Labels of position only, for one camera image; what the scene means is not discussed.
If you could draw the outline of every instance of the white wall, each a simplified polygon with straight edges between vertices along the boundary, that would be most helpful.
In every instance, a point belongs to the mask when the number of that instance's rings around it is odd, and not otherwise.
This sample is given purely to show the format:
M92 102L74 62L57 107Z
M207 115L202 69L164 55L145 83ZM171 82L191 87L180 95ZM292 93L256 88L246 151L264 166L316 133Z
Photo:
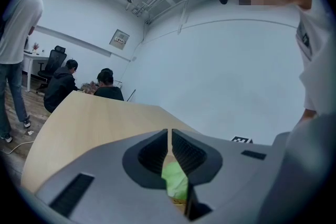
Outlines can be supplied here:
M79 64L75 74L78 87L96 80L99 71L106 67L113 70L116 80L120 80L135 47L143 39L144 21L112 1L43 1L44 12L38 26L46 31L36 28L29 37L29 49L36 42L40 45L38 52L45 50L44 55L49 55L56 45L65 47L66 60L73 58ZM117 29L130 35L123 50L109 45ZM27 60L24 70L27 71ZM38 70L39 65L35 61L33 74L37 74Z
M291 130L304 98L297 11L192 0L178 35L181 13L151 25L123 78L124 95L136 89L134 102L160 105L209 136L271 144Z

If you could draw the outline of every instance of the white cable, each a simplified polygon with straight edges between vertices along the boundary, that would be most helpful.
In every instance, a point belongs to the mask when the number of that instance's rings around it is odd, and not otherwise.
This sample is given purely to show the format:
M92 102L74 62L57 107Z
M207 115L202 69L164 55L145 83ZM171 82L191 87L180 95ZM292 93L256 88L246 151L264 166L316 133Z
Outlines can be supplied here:
M4 151L2 151L2 152L5 153L5 154L7 154L7 155L9 155L9 154L12 153L14 150L16 150L18 147L20 147L21 145L23 145L23 144L30 144L30 143L33 143L33 142L34 142L34 141L32 141L32 142L21 143L21 144L19 144L18 146L16 146L15 148L13 148L12 151L9 152L9 153L4 152Z
M139 46L141 43L143 43L143 41L145 40L145 27L146 27L146 22L144 22L144 24L143 24L143 38L142 38L142 41L140 41L140 43L137 44L137 46L135 47L134 52L133 52L132 57L131 57L131 60L127 63L127 66L126 66L126 68L125 68L125 71L124 71L124 73L122 74L120 80L123 79L123 77L124 77L124 75L125 75L125 73L126 73L126 71L127 71L127 68L128 68L128 66L129 66L130 62L131 62L132 59L133 59L133 56L134 56L134 54L135 54L136 49L137 49L138 46Z

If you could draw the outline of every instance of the light wood tabletop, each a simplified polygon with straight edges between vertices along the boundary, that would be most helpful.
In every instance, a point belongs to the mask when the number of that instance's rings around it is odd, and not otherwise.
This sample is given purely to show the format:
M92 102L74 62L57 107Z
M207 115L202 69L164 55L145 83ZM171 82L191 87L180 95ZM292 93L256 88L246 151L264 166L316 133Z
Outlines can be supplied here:
M21 185L35 193L54 173L96 146L168 129L194 131L159 106L135 104L73 91L51 114L26 159Z

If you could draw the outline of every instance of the dark hoodie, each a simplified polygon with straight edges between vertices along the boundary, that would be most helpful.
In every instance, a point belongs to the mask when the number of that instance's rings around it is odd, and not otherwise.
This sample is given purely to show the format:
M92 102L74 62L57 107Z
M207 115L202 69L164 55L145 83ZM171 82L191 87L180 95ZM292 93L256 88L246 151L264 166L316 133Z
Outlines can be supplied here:
M58 68L44 95L44 107L50 112L56 109L61 104L65 97L68 96L73 90L77 91L75 79L67 67Z
M124 101L124 97L118 87L99 87L94 94L100 97Z

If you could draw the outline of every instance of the gray plastic surface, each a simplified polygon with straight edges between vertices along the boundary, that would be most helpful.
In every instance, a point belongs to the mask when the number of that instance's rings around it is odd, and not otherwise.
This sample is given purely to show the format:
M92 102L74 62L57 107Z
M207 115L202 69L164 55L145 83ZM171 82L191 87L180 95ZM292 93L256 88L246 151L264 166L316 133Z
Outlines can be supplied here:
M157 132L94 148L52 176L37 197L50 204L79 173L95 177L69 219L77 223L189 223L165 190L140 187L124 171L124 152ZM326 178L336 151L336 114L279 134L272 146L237 143L183 131L218 150L223 165L195 195L212 212L195 224L276 223L292 217ZM244 150L267 154L264 160Z

